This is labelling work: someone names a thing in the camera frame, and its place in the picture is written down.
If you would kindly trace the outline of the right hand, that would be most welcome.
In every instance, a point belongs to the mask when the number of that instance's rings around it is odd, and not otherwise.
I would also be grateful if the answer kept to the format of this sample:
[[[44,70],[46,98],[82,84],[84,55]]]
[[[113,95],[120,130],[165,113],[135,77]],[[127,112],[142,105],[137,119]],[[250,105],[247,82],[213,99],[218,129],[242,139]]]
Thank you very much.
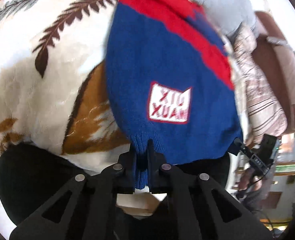
[[[273,173],[271,172],[263,177],[259,177],[256,175],[254,168],[248,168],[241,176],[238,185],[239,192],[251,188],[242,200],[243,205],[251,209],[259,209],[260,202],[266,199],[269,194],[272,179]]]

